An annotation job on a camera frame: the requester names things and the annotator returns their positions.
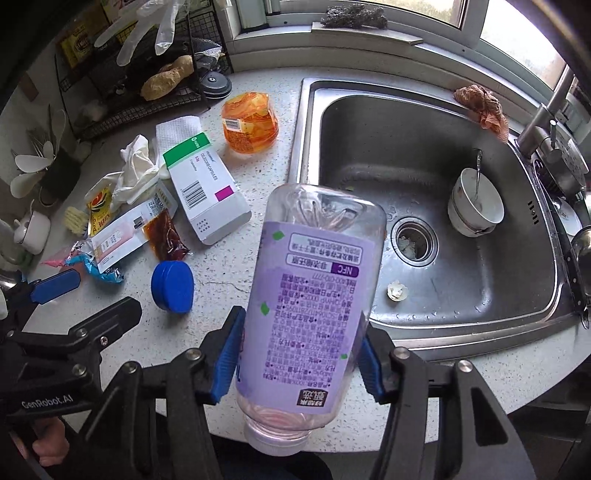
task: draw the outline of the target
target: window sill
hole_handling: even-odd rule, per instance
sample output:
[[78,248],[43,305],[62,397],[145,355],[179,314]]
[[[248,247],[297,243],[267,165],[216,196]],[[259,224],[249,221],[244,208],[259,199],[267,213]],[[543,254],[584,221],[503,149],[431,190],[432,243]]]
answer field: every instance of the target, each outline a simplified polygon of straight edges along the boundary
[[236,71],[287,66],[349,67],[414,78],[450,90],[478,83],[495,92],[507,115],[524,124],[551,95],[549,88],[542,94],[465,46],[457,45],[462,52],[459,55],[395,30],[320,29],[286,25],[239,34],[228,42],[232,62]]

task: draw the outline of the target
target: white cup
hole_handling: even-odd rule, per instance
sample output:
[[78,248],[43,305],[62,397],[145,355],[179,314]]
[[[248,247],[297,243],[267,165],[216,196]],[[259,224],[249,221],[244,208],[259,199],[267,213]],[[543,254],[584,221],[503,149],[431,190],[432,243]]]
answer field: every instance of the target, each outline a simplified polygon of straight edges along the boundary
[[492,232],[503,220],[505,209],[499,192],[482,173],[476,192],[476,170],[464,168],[447,203],[447,214],[453,227],[462,235],[477,237]]

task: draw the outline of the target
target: bottle cap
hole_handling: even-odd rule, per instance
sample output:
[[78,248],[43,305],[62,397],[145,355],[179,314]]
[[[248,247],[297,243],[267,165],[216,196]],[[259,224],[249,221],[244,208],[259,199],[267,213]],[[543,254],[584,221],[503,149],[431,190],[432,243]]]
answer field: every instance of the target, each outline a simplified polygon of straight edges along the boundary
[[165,261],[152,273],[152,297],[156,305],[174,313],[187,313],[193,307],[195,283],[191,268],[181,261]]
[[265,455],[286,457],[295,455],[308,443],[310,430],[271,430],[257,421],[246,418],[244,436],[251,447]]

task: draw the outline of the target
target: wire rack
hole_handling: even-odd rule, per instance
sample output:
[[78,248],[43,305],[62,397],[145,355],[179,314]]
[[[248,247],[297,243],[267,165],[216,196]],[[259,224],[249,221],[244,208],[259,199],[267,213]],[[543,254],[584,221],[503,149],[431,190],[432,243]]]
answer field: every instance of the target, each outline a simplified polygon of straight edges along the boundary
[[[127,73],[127,67],[119,67],[116,64],[116,57],[121,49],[121,44],[129,36],[134,27],[135,24],[126,27],[126,29],[111,38],[101,48],[93,51],[84,62],[69,71],[65,77],[59,79],[60,90],[66,92],[78,80],[85,76],[88,77],[100,98],[108,107],[109,113],[103,120],[91,124],[81,131],[77,131],[74,128],[74,133],[81,140],[95,139],[117,127],[140,120],[148,115],[161,112],[168,108],[200,101],[207,102],[200,93],[200,79],[196,78],[197,74],[183,80],[174,91],[161,99],[145,101],[139,96],[137,89],[132,89],[123,95],[113,95],[113,86],[121,83],[121,79],[125,78]],[[157,30],[152,29],[144,36],[135,49],[134,58],[141,58],[150,49],[153,51],[156,34]],[[175,42],[177,42],[178,38],[189,38],[191,39],[191,43],[194,39],[206,39],[222,46],[222,51],[225,54],[218,60],[215,70],[224,74],[232,72],[232,64],[226,53],[226,45],[220,33],[217,14],[211,3],[189,13],[188,19],[183,18],[177,22]]]

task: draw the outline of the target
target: faucet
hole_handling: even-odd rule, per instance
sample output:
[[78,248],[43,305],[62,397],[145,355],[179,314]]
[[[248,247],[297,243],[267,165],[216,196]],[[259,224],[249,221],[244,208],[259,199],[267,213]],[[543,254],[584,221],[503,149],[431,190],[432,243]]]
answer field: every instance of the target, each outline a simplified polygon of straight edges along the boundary
[[556,148],[556,114],[566,101],[566,94],[573,84],[574,73],[566,66],[558,81],[548,106],[543,103],[538,108],[531,122],[517,137],[517,147],[520,153],[527,159],[531,159],[533,153],[540,149],[545,156],[552,152],[560,152]]

